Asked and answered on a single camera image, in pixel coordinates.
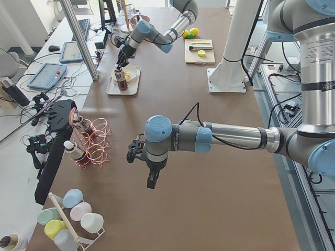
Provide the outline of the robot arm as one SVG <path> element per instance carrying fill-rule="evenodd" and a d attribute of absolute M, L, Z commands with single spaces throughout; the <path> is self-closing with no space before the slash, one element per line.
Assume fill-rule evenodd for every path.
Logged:
<path fill-rule="evenodd" d="M 154 188 L 170 151 L 205 153 L 213 144 L 266 150 L 334 176 L 334 1 L 270 1 L 267 38 L 300 43 L 302 122 L 296 128 L 227 125 L 157 115 L 145 125 L 142 157 Z"/>
<path fill-rule="evenodd" d="M 173 43 L 182 36 L 184 30 L 193 24 L 198 16 L 198 5 L 194 0 L 175 0 L 170 4 L 180 12 L 177 21 L 165 32 L 157 31 L 153 24 L 140 19 L 133 31 L 126 38 L 116 36 L 116 47 L 121 48 L 116 62 L 116 69 L 121 69 L 129 64 L 128 59 L 136 52 L 143 40 L 156 45 L 164 53 L 169 53 Z"/>

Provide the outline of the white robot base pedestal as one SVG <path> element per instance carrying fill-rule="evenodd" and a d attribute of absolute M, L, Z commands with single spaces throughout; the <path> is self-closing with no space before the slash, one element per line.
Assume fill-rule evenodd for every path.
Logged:
<path fill-rule="evenodd" d="M 241 63 L 262 4 L 261 0 L 236 2 L 222 60 L 216 68 L 207 70 L 211 93 L 246 92 Z"/>

